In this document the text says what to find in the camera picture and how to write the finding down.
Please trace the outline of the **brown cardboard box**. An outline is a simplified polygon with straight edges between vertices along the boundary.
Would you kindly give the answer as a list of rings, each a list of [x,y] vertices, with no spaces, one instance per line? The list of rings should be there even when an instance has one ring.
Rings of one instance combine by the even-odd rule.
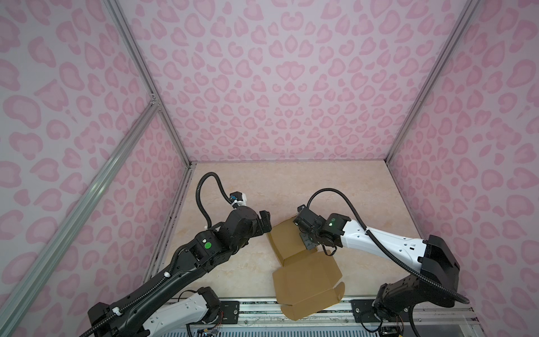
[[[335,258],[307,250],[292,218],[274,226],[268,240],[281,265],[272,274],[276,299],[288,319],[298,321],[340,303],[345,283]]]

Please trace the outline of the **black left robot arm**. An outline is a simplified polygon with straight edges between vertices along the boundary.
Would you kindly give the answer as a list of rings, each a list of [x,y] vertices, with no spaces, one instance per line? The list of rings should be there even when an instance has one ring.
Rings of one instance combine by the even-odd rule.
[[[91,328],[83,336],[149,336],[144,327],[168,300],[192,282],[229,261],[253,237],[272,230],[268,211],[248,206],[233,209],[226,221],[196,234],[175,250],[171,262],[135,291],[112,304],[97,303],[88,311]]]

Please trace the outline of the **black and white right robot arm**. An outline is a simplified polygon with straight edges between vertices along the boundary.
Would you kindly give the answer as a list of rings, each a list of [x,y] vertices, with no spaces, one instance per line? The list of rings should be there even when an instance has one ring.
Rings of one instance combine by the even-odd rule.
[[[403,237],[368,227],[361,218],[339,213],[323,217],[306,206],[299,207],[293,222],[307,249],[356,249],[387,258],[408,272],[380,286],[371,305],[371,314],[379,320],[391,320],[421,303],[451,308],[470,302],[458,293],[460,265],[441,237]]]

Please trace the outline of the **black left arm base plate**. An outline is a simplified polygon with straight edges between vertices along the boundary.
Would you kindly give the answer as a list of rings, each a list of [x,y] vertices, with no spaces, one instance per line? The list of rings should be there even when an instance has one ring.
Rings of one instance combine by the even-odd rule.
[[[238,301],[224,301],[219,304],[206,305],[206,313],[197,320],[189,319],[188,324],[237,324],[239,319]]]

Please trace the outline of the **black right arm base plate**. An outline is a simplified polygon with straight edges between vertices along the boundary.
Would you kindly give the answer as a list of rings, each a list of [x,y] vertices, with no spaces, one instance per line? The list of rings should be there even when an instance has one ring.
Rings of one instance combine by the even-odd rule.
[[[383,305],[373,306],[373,299],[351,300],[352,314],[356,323],[379,324],[380,322],[396,323],[397,321],[409,322],[408,311],[405,309],[396,312]]]

